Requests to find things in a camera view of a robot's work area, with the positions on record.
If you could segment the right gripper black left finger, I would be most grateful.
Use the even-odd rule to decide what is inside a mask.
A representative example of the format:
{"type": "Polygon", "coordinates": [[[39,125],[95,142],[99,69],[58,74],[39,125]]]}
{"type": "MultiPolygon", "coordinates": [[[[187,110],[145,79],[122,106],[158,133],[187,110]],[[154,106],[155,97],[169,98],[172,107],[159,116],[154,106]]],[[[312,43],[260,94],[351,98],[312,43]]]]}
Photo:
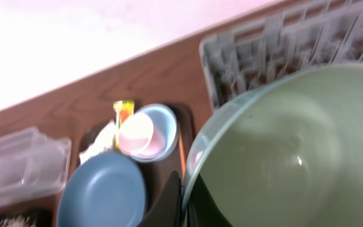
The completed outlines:
{"type": "Polygon", "coordinates": [[[173,171],[138,227],[180,227],[181,208],[182,183],[178,172],[173,171]]]}

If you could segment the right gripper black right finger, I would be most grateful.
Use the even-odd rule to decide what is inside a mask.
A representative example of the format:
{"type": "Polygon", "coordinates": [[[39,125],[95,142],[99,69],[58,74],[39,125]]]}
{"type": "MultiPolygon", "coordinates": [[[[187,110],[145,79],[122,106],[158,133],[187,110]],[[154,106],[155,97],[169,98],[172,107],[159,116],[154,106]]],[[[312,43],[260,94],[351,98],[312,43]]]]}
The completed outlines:
{"type": "Polygon", "coordinates": [[[197,176],[187,206],[188,227],[232,227],[213,200],[202,177],[197,176]]]}

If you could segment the dark blue plate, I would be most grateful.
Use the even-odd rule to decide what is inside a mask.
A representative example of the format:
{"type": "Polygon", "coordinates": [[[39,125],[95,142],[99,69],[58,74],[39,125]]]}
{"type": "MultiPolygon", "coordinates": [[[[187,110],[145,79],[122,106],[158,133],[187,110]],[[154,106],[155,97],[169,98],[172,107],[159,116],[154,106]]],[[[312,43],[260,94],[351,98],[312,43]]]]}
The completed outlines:
{"type": "Polygon", "coordinates": [[[138,165],[122,154],[105,152],[71,175],[60,198],[57,226],[138,226],[146,207],[146,186],[138,165]]]}

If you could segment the mint green bowl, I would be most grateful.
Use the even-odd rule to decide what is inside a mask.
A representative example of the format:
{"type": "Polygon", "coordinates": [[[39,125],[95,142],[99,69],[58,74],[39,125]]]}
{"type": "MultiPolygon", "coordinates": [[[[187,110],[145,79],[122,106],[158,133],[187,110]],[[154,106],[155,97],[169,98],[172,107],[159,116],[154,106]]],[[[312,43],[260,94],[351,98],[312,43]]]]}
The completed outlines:
{"type": "Polygon", "coordinates": [[[363,64],[296,73],[217,109],[187,158],[232,226],[363,226],[363,64]]]}

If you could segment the pile of white rice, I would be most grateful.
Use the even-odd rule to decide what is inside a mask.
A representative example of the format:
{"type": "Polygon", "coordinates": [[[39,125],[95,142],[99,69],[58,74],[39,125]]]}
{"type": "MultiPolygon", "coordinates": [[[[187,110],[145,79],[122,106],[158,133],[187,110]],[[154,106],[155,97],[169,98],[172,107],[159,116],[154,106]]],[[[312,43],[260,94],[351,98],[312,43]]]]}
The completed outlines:
{"type": "Polygon", "coordinates": [[[36,227],[36,224],[30,217],[16,216],[1,220],[0,227],[36,227]]]}

